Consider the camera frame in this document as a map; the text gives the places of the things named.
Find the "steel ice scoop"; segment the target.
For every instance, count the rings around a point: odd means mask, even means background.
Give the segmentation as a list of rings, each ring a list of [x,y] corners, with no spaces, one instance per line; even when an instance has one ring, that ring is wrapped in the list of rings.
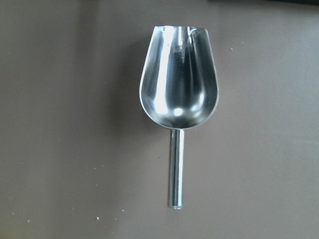
[[[139,87],[141,106],[169,129],[168,206],[183,208],[184,134],[205,123],[219,100],[209,33],[193,26],[156,26]]]

